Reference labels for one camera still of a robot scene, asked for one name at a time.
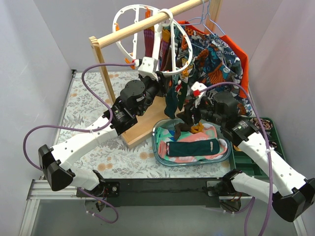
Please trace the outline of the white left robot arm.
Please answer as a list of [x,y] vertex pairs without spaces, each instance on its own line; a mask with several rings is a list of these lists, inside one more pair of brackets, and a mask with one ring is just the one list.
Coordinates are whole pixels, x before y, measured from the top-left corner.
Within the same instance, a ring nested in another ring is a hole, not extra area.
[[53,147],[39,148],[39,162],[52,191],[68,186],[84,188],[93,196],[104,193],[102,175],[77,169],[73,165],[102,143],[120,135],[129,136],[135,144],[151,134],[153,125],[163,119],[164,96],[172,87],[170,76],[157,72],[157,79],[140,76],[129,81],[112,107],[94,123],[70,139]]

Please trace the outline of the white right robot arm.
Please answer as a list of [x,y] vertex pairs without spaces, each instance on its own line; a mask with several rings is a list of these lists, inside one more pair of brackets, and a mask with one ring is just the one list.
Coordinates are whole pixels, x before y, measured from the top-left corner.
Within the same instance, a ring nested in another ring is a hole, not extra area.
[[205,120],[220,126],[223,136],[249,156],[272,178],[272,184],[232,170],[214,189],[234,195],[237,192],[271,203],[285,221],[293,222],[315,201],[315,180],[295,171],[271,148],[262,133],[247,118],[238,114],[239,102],[229,92],[219,92],[210,101],[199,91],[190,92],[183,119],[188,124]]

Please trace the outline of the reindeer sock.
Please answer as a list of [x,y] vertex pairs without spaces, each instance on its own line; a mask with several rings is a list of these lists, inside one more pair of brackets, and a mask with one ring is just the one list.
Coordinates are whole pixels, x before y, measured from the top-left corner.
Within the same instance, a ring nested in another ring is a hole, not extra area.
[[168,91],[166,98],[165,98],[166,107],[164,109],[164,113],[165,113],[165,115],[167,115],[171,119],[174,119],[176,113],[178,113],[180,111],[178,109],[178,97],[177,97],[177,95],[178,95],[178,93],[177,93],[178,81],[177,81],[177,83],[173,83],[172,87]]

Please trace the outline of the dark teal sock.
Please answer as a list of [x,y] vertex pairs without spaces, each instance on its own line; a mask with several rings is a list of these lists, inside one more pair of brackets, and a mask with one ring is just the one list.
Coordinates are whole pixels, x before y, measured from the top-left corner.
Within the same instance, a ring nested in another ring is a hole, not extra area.
[[167,142],[166,153],[170,157],[207,156],[220,153],[217,139],[194,142]]

